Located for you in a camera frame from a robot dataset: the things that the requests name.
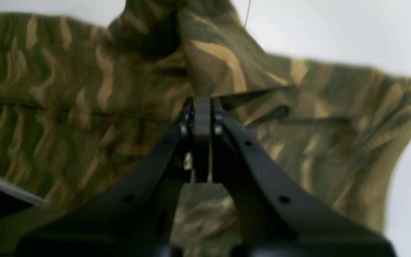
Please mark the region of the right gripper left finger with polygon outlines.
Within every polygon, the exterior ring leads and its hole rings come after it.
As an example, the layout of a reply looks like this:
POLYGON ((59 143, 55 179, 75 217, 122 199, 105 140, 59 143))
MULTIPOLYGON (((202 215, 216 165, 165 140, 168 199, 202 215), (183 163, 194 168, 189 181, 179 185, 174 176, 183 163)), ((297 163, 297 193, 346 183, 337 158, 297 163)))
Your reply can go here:
POLYGON ((24 238, 25 245, 135 245, 168 241, 178 196, 191 171, 184 159, 192 145, 194 100, 144 158, 99 197, 24 238))

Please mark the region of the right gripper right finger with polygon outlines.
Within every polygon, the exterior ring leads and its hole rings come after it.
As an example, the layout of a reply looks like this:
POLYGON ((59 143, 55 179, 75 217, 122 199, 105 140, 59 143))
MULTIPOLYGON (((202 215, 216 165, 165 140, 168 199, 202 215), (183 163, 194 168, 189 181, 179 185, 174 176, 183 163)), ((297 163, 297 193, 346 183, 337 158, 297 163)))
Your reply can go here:
POLYGON ((232 196, 246 245, 388 245, 290 179, 218 99, 202 98, 212 178, 232 196))

